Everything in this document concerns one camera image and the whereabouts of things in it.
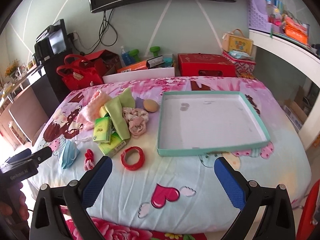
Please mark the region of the blue face mask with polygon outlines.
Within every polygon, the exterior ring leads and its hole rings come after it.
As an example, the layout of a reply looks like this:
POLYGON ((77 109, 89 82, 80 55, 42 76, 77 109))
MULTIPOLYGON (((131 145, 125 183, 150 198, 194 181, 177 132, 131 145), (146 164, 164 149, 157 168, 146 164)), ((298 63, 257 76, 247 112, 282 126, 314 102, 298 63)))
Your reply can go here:
POLYGON ((62 169, 69 168, 76 158, 78 157, 80 150, 74 141, 68 140, 63 147, 62 153, 59 156, 59 163, 62 169))

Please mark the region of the green tissue pack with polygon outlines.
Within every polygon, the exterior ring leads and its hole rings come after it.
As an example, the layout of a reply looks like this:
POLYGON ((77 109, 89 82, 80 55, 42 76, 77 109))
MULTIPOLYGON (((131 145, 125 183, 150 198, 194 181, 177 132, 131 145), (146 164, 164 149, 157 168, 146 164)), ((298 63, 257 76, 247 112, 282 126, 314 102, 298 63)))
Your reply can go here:
POLYGON ((111 142, 112 121, 109 116, 95 120, 93 141, 96 143, 111 142))
POLYGON ((114 132, 111 134, 110 143, 100 143, 98 147, 103 153, 103 155, 112 158, 120 150, 122 150, 125 145, 126 145, 126 141, 122 140, 117 132, 114 132))

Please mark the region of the pink fluffy towel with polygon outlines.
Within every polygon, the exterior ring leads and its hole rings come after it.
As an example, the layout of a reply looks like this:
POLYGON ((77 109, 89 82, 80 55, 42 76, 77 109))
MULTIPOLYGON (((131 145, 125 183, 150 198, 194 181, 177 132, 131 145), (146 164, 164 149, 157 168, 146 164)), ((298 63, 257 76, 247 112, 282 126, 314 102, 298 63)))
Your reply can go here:
POLYGON ((94 128, 95 120, 100 118, 100 109, 112 98, 101 90, 97 90, 91 97, 89 103, 80 111, 76 122, 82 124, 85 131, 94 128))

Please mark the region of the yellow sponge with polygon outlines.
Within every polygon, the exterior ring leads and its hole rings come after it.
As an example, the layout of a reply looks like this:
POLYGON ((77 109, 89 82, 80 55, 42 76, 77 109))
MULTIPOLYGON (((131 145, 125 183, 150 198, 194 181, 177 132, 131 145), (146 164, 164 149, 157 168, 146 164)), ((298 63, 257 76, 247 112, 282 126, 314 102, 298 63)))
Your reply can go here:
POLYGON ((101 117, 101 118, 105 117, 107 113, 108 113, 108 112, 107 112, 105 106, 101 106, 100 109, 99 109, 99 115, 100 115, 100 117, 101 117))

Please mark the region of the pink floral scrunchie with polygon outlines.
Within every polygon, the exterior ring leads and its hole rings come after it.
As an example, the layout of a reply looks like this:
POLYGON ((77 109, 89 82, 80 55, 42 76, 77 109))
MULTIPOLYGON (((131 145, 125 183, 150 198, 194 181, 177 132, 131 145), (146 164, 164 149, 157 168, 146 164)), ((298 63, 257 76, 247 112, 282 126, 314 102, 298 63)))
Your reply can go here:
POLYGON ((146 110, 123 107, 123 117, 133 138, 138 139, 146 133, 146 124, 149 121, 149 113, 146 110))

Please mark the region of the green cloth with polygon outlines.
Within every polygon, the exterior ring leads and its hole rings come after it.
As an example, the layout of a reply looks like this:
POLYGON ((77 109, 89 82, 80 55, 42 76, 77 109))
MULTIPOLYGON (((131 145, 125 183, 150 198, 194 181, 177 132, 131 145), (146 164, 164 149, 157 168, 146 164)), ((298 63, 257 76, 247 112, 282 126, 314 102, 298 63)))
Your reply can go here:
POLYGON ((130 132, 124 118, 123 108, 135 108, 135 105, 135 99, 132 96, 130 88, 125 88, 122 93, 104 104, 115 130, 122 140, 130 139, 130 132))

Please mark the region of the red floral blanket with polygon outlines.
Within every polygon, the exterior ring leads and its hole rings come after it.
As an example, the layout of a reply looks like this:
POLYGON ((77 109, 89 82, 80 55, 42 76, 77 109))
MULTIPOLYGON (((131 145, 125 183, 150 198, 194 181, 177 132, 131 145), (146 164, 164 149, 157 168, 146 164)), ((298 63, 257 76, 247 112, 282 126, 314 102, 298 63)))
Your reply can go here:
POLYGON ((197 234, 177 234, 177 233, 163 233, 158 231, 143 230, 137 228, 131 228, 115 224, 100 218, 91 218, 99 232, 104 239, 115 240, 135 240, 135 239, 157 239, 157 240, 204 240, 207 239, 204 233, 197 234))

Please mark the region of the black cabinet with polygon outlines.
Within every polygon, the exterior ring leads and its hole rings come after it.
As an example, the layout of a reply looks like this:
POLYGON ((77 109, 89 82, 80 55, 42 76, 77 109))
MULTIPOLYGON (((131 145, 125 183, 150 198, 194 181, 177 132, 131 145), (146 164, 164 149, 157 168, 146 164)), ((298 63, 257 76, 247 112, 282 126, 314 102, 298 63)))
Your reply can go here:
POLYGON ((31 87, 48 117, 53 115, 60 103, 71 92, 63 82, 62 77, 56 72, 58 67, 65 64, 65 57, 71 53, 72 50, 69 49, 54 55, 44 64, 41 64, 40 70, 33 74, 33 76, 40 75, 40 78, 31 87))

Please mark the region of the teal shallow box lid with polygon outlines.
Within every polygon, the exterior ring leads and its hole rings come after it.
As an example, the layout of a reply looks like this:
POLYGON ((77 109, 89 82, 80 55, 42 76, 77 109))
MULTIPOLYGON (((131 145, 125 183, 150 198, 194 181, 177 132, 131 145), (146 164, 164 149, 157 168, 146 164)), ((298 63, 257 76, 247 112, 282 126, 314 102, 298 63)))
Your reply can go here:
POLYGON ((271 138, 239 91, 172 91, 162 97, 157 152, 185 157, 265 147, 271 138))

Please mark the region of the black coffee machine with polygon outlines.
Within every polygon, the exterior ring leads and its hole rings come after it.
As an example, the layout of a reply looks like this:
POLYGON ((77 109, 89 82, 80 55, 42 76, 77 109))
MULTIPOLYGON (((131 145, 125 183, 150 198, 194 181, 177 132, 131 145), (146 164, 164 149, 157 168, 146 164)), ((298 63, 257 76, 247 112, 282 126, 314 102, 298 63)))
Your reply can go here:
POLYGON ((38 62, 43 63, 70 48, 65 21, 64 19, 59 19, 44 29, 36 38, 34 45, 35 58, 38 62))

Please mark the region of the blue water bottle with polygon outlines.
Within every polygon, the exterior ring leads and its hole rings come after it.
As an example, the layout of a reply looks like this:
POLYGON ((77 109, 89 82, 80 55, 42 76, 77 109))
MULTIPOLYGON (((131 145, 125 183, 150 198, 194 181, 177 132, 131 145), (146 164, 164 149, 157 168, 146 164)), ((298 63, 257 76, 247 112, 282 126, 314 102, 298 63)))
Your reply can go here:
POLYGON ((129 55, 129 52, 125 50, 125 46, 121 46, 121 57, 125 66, 129 66, 132 64, 131 57, 129 55))

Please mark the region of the left green dumbbell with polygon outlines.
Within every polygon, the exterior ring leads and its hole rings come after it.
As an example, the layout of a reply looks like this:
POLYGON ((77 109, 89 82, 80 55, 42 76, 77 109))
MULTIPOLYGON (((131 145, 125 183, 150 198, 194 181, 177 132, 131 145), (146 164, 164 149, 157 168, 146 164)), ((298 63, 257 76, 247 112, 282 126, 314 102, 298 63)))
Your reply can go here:
POLYGON ((135 62, 140 62, 138 49, 133 49, 133 50, 129 51, 129 55, 134 59, 135 62))

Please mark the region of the green dumbbell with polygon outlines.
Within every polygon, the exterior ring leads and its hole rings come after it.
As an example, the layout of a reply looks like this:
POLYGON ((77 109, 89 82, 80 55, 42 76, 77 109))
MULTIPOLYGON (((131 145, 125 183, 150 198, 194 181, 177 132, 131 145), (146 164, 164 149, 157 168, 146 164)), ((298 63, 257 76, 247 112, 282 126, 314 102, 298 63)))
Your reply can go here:
POLYGON ((138 49, 133 49, 133 50, 129 51, 129 55, 134 59, 135 62, 140 62, 138 49))
POLYGON ((161 48, 159 46, 152 46, 150 47, 150 52, 153 54, 153 57, 158 57, 161 48))

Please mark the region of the small yellow gift bag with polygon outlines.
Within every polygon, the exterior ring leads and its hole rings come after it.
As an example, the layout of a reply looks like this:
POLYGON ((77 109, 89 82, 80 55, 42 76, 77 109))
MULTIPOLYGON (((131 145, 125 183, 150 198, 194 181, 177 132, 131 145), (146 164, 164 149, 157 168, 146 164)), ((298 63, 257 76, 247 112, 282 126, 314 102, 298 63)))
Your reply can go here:
POLYGON ((234 29, 224 33, 222 37, 222 49, 230 52, 232 50, 242 51, 251 55, 253 47, 253 40, 244 36, 240 29, 234 29))

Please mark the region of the purple plastic file basket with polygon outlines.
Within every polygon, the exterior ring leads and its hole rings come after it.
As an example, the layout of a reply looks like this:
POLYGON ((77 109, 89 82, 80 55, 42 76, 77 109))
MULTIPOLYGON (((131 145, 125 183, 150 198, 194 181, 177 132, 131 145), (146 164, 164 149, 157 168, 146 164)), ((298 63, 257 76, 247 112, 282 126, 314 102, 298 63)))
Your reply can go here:
POLYGON ((266 0, 248 0, 248 28, 270 33, 272 24, 268 21, 266 0))

